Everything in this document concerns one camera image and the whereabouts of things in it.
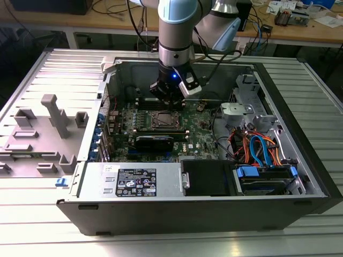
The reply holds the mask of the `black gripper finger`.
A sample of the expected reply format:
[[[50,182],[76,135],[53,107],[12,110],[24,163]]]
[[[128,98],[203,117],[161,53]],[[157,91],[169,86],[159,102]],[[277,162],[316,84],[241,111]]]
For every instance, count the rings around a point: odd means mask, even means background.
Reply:
[[[184,100],[184,95],[181,92],[178,85],[171,87],[171,103],[174,107],[179,107],[182,105],[182,101]]]
[[[150,85],[150,93],[152,93],[159,101],[165,105],[171,107],[172,101],[170,92],[166,88],[166,84],[161,81],[157,81]]]

